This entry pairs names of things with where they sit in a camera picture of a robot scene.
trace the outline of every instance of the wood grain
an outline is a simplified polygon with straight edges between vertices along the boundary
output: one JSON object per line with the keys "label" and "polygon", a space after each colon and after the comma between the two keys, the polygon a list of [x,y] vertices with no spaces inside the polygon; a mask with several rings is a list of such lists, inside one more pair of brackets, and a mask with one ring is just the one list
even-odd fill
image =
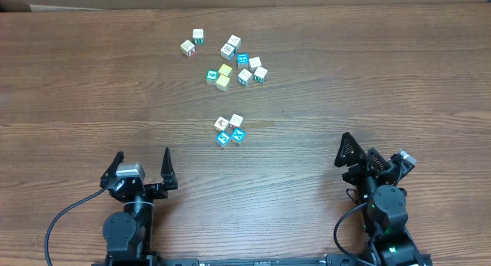
{"label": "wood grain", "polygon": [[[353,207],[333,165],[345,131],[418,159],[401,183],[408,227],[436,265],[491,264],[490,15],[485,4],[0,15],[0,264],[45,265],[50,221],[97,190],[116,151],[159,181],[167,146],[180,188],[157,202],[164,257],[338,253],[334,224]],[[206,45],[186,58],[193,28]],[[205,83],[231,34],[267,83]],[[213,123],[233,113],[247,137],[221,150]],[[101,261],[102,224],[121,208],[104,194],[67,213],[55,264]],[[361,250],[359,217],[340,233]]]}

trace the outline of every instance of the blue cube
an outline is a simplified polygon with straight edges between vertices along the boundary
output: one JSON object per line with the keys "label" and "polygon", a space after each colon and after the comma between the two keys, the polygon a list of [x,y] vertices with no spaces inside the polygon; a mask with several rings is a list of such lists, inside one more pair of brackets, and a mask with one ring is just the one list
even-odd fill
{"label": "blue cube", "polygon": [[248,54],[237,54],[237,67],[239,69],[246,69],[249,66]]}
{"label": "blue cube", "polygon": [[233,130],[232,141],[234,143],[241,145],[242,141],[244,140],[245,137],[246,137],[246,132],[244,132],[243,130],[241,130],[239,128],[236,128],[235,130]]}
{"label": "blue cube", "polygon": [[218,143],[218,145],[220,145],[221,147],[225,147],[225,145],[227,145],[229,141],[230,141],[230,136],[223,131],[220,132],[218,136],[216,136],[216,143]]}

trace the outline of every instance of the dice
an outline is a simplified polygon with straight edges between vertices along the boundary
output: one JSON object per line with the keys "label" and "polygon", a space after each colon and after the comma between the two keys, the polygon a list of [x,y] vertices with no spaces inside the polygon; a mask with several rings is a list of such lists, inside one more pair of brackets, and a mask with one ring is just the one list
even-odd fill
{"label": "dice", "polygon": [[218,70],[218,73],[219,74],[223,74],[227,77],[231,76],[232,75],[232,68],[223,64],[220,69]]}
{"label": "dice", "polygon": [[220,145],[221,147],[225,147],[227,143],[230,141],[230,136],[227,135],[224,131],[220,132],[218,136],[216,136],[216,143]]}
{"label": "dice", "polygon": [[225,129],[227,129],[228,126],[229,126],[229,121],[223,117],[219,117],[218,120],[215,122],[215,129],[220,132],[225,131]]}
{"label": "dice", "polygon": [[247,86],[252,80],[252,74],[246,69],[243,69],[237,78],[242,85]]}
{"label": "dice", "polygon": [[207,84],[215,85],[217,79],[218,79],[218,71],[208,70],[208,73],[206,74]]}
{"label": "dice", "polygon": [[225,75],[220,75],[216,81],[216,87],[220,90],[227,91],[230,87],[230,78]]}
{"label": "dice", "polygon": [[244,140],[244,137],[246,137],[246,132],[244,132],[243,130],[240,130],[239,128],[233,130],[232,141],[234,143],[241,145],[242,141]]}
{"label": "dice", "polygon": [[201,28],[193,29],[194,44],[205,44],[205,31]]}
{"label": "dice", "polygon": [[190,40],[185,40],[183,44],[181,44],[181,51],[187,56],[191,56],[196,52],[194,48],[194,44],[191,43]]}
{"label": "dice", "polygon": [[242,121],[244,121],[243,117],[241,117],[240,115],[233,114],[229,122],[230,128],[232,129],[240,128],[240,126],[242,125]]}
{"label": "dice", "polygon": [[237,67],[239,69],[246,69],[249,66],[248,54],[237,54]]}
{"label": "dice", "polygon": [[226,60],[232,59],[233,55],[236,53],[236,50],[234,49],[233,46],[230,44],[225,44],[222,49],[220,50],[220,54],[222,57],[224,57]]}
{"label": "dice", "polygon": [[266,80],[266,74],[268,74],[268,70],[263,67],[258,67],[254,72],[254,80],[258,81],[259,83],[264,83]]}
{"label": "dice", "polygon": [[249,59],[249,67],[251,69],[251,72],[255,72],[255,69],[261,67],[261,60],[259,59],[259,57]]}
{"label": "dice", "polygon": [[234,51],[237,52],[240,48],[240,45],[242,44],[242,41],[240,40],[239,37],[232,35],[230,36],[230,39],[227,41],[227,44],[233,46]]}

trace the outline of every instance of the number block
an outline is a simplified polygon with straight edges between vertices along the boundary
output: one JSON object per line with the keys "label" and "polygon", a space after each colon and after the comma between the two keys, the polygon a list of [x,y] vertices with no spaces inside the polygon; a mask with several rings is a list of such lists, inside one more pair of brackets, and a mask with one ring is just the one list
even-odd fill
{"label": "number block", "polygon": [[237,78],[242,85],[247,86],[252,80],[252,74],[246,69],[243,69]]}
{"label": "number block", "polygon": [[218,136],[216,136],[216,143],[218,143],[218,145],[220,145],[221,147],[225,147],[227,143],[229,143],[229,141],[230,141],[230,136],[223,131],[220,132]]}
{"label": "number block", "polygon": [[183,44],[181,44],[181,51],[187,56],[191,56],[196,52],[194,44],[191,43],[190,40],[185,40]]}
{"label": "number block", "polygon": [[249,59],[249,67],[251,72],[255,72],[258,67],[261,67],[261,59],[259,57]]}
{"label": "number block", "polygon": [[242,125],[242,121],[244,121],[243,117],[241,117],[240,115],[233,114],[229,122],[230,128],[232,129],[240,128]]}
{"label": "number block", "polygon": [[234,143],[241,145],[245,137],[246,137],[246,132],[244,132],[243,130],[240,130],[239,128],[233,130],[232,141]]}
{"label": "number block", "polygon": [[230,39],[227,41],[227,44],[233,46],[234,51],[237,52],[240,48],[240,45],[242,44],[242,41],[240,40],[239,37],[232,35],[230,36]]}
{"label": "number block", "polygon": [[200,28],[193,29],[193,40],[194,44],[205,44],[205,31]]}
{"label": "number block", "polygon": [[227,77],[231,76],[232,75],[232,68],[223,64],[220,69],[218,70],[218,73],[219,74],[223,74]]}
{"label": "number block", "polygon": [[236,53],[236,50],[230,44],[225,44],[220,50],[220,54],[226,60],[232,59],[233,55]]}
{"label": "number block", "polygon": [[237,67],[239,69],[246,69],[249,66],[248,54],[237,54]]}
{"label": "number block", "polygon": [[263,67],[258,67],[254,73],[254,80],[258,81],[259,83],[264,83],[264,81],[266,81],[267,74],[268,70]]}
{"label": "number block", "polygon": [[229,126],[229,121],[223,117],[219,117],[218,120],[215,122],[215,129],[220,132],[225,131],[225,129],[227,129],[228,126]]}
{"label": "number block", "polygon": [[217,79],[218,79],[218,71],[208,70],[208,73],[206,74],[206,82],[207,82],[207,84],[209,84],[209,85],[215,85]]}
{"label": "number block", "polygon": [[216,87],[220,90],[227,91],[230,87],[230,78],[225,75],[220,75],[216,81]]}

